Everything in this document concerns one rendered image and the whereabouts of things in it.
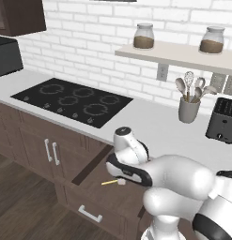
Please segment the brown open drawer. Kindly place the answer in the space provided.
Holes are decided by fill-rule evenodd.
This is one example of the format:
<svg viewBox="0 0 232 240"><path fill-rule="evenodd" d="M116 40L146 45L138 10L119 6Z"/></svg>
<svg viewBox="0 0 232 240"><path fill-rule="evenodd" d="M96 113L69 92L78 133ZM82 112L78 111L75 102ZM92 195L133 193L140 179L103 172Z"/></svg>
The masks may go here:
<svg viewBox="0 0 232 240"><path fill-rule="evenodd" d="M102 182L113 179L105 165L107 157L112 153L113 147L106 145L71 181L57 176L57 197L69 210L93 222L119 240L139 240L140 223L145 213L142 204L145 190L132 182L127 182L125 186L117 183L101 185ZM94 216L102 215L101 223L78 212L81 205Z"/></svg>

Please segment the brown cupboard door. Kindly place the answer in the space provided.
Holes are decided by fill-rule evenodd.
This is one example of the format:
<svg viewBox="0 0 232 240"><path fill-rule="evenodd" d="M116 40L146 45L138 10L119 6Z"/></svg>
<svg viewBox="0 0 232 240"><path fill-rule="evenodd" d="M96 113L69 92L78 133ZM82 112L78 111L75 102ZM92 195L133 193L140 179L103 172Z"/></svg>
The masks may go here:
<svg viewBox="0 0 232 240"><path fill-rule="evenodd" d="M44 144L44 140L48 138L30 127L20 127L20 132L30 168L53 182L52 162L48 161Z"/></svg>
<svg viewBox="0 0 232 240"><path fill-rule="evenodd" d="M56 174L68 181L77 176L90 160L90 155L79 145L62 141L52 137L52 143L56 142L56 152L60 164L54 165Z"/></svg>
<svg viewBox="0 0 232 240"><path fill-rule="evenodd" d="M19 111L0 103L0 154L23 163L23 141Z"/></svg>

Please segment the black hob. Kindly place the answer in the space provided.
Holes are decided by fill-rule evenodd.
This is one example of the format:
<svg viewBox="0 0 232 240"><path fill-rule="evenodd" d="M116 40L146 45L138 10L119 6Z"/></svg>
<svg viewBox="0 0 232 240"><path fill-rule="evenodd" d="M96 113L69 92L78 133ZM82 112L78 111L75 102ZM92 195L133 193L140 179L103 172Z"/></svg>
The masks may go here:
<svg viewBox="0 0 232 240"><path fill-rule="evenodd" d="M25 89L12 98L94 128L102 128L132 102L130 97L57 78Z"/></svg>

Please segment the grey utensil pot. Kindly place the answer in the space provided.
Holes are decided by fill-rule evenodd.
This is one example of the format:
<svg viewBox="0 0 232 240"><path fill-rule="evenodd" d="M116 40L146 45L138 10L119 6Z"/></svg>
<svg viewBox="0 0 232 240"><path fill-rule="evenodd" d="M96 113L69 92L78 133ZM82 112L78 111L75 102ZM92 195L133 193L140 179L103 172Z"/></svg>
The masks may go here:
<svg viewBox="0 0 232 240"><path fill-rule="evenodd" d="M182 123L191 124L198 114L199 107L200 101L191 103L181 97L178 107L178 120Z"/></svg>

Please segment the wooden spoon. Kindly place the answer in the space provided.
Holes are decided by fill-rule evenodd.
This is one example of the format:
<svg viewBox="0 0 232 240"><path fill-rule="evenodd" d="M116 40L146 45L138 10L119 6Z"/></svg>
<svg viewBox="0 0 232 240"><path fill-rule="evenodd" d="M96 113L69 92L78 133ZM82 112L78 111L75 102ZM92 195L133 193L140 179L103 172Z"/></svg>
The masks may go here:
<svg viewBox="0 0 232 240"><path fill-rule="evenodd" d="M191 101L191 103L195 103L197 99L199 99L202 95L202 89L200 87L195 87L194 89L194 97Z"/></svg>
<svg viewBox="0 0 232 240"><path fill-rule="evenodd" d="M184 81L181 78L176 78L175 83L176 83L176 87L177 87L178 91L182 94L183 98L187 99L187 97L185 95L186 86L185 86Z"/></svg>
<svg viewBox="0 0 232 240"><path fill-rule="evenodd" d="M206 84L206 80L203 77L199 77L194 84L194 87L198 87L200 89L203 89Z"/></svg>

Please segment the black toaster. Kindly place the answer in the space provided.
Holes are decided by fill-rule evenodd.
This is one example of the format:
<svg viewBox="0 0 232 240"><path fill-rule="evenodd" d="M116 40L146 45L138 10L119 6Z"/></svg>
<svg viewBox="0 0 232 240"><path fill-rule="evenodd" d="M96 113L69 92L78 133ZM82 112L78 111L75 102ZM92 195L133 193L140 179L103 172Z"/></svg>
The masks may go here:
<svg viewBox="0 0 232 240"><path fill-rule="evenodd" d="M217 98L209 119L206 136L227 144L232 143L232 99Z"/></svg>

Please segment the metal whisk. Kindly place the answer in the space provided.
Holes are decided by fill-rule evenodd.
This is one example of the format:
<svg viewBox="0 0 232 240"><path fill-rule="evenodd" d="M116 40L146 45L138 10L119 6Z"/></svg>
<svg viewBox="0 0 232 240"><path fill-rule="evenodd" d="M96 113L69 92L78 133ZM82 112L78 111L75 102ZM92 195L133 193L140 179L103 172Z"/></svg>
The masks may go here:
<svg viewBox="0 0 232 240"><path fill-rule="evenodd" d="M187 100L190 100L190 88L193 83L194 74L191 71L187 71L184 75L184 82L187 91Z"/></svg>

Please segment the glass jar with brown contents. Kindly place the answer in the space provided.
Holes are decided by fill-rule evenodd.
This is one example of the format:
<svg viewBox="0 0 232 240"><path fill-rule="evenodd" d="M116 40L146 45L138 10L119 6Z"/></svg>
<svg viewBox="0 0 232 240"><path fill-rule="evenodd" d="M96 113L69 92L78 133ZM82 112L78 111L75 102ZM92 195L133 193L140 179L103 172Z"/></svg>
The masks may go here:
<svg viewBox="0 0 232 240"><path fill-rule="evenodd" d="M148 50L154 47L154 33L152 23L138 23L133 38L133 47Z"/></svg>
<svg viewBox="0 0 232 240"><path fill-rule="evenodd" d="M208 26L202 37L199 51L202 53L218 54L224 48L224 28L219 26Z"/></svg>

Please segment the black microwave oven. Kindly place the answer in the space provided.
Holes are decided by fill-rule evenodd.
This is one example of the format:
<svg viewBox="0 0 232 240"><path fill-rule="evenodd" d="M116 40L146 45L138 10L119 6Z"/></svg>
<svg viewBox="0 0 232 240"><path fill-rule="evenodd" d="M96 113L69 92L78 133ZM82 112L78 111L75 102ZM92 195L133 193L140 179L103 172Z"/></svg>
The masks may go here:
<svg viewBox="0 0 232 240"><path fill-rule="evenodd" d="M18 41L0 37L0 77L23 69L23 61Z"/></svg>

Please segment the grey wall socket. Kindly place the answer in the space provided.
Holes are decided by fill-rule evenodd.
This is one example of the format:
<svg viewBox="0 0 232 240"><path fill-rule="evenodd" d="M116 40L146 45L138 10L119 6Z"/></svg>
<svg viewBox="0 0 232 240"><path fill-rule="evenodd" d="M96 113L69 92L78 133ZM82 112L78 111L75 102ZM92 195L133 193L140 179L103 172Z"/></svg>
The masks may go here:
<svg viewBox="0 0 232 240"><path fill-rule="evenodd" d="M221 93L224 87L226 76L221 73L213 73L210 80L210 85L215 87L218 93Z"/></svg>
<svg viewBox="0 0 232 240"><path fill-rule="evenodd" d="M224 88L224 93L226 95L232 96L232 76L229 76L227 78L227 82L226 82L226 85L225 85L225 88Z"/></svg>
<svg viewBox="0 0 232 240"><path fill-rule="evenodd" d="M165 82L167 80L168 69L169 69L168 65L161 63L158 64L157 79L159 81Z"/></svg>

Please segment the pale wall shelf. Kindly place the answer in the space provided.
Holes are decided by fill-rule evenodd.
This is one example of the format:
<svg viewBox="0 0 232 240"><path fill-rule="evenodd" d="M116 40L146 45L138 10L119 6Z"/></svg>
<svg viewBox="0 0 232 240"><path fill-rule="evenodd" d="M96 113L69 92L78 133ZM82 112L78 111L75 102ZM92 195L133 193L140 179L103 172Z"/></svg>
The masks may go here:
<svg viewBox="0 0 232 240"><path fill-rule="evenodd" d="M196 46L157 41L151 50L123 45L115 55L232 76L232 51L207 54L198 51Z"/></svg>

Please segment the dark brown wall cupboard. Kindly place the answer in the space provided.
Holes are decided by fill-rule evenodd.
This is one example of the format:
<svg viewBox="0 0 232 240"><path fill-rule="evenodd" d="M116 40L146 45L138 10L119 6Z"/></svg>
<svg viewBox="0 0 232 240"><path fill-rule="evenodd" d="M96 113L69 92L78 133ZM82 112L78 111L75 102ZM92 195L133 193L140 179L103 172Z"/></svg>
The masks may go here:
<svg viewBox="0 0 232 240"><path fill-rule="evenodd" d="M0 0L0 35L17 37L46 30L42 0Z"/></svg>

